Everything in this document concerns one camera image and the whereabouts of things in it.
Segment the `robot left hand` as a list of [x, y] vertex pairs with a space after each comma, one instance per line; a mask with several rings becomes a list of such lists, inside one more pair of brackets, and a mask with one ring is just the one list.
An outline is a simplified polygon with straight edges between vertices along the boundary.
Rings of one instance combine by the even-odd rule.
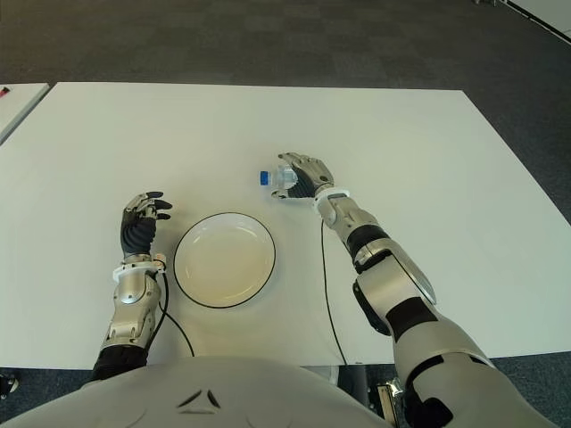
[[171, 218], [172, 205], [162, 196], [160, 191], [140, 193], [122, 211], [120, 247], [125, 258], [150, 254], [157, 222]]

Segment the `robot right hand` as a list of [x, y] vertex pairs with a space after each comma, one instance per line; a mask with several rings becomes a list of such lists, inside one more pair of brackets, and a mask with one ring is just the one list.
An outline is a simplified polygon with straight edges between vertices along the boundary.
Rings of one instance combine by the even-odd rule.
[[289, 189], [273, 190], [271, 196], [275, 199], [313, 198], [320, 191], [335, 184], [332, 173], [320, 159], [297, 152], [280, 153], [278, 158], [289, 165], [297, 181]]

